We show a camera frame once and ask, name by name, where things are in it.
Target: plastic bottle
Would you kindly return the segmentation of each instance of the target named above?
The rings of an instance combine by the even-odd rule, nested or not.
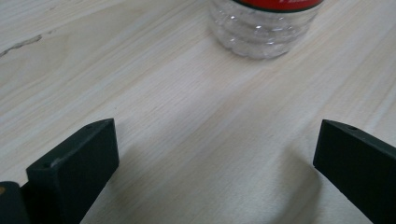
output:
[[[209,0],[210,27],[234,53],[271,59],[308,31],[322,0]]]

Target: wood grain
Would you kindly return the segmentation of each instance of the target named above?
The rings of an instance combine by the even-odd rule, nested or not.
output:
[[[205,0],[0,1],[0,179],[115,118],[120,168],[82,223],[370,223],[311,163],[322,119],[396,146],[395,9],[326,0],[254,61]]]

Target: wooden table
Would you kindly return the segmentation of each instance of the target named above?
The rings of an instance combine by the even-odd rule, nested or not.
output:
[[[82,223],[370,223],[312,160],[323,119],[396,145],[395,10],[327,0],[255,61],[205,0],[0,1],[0,180],[115,118],[120,168]]]

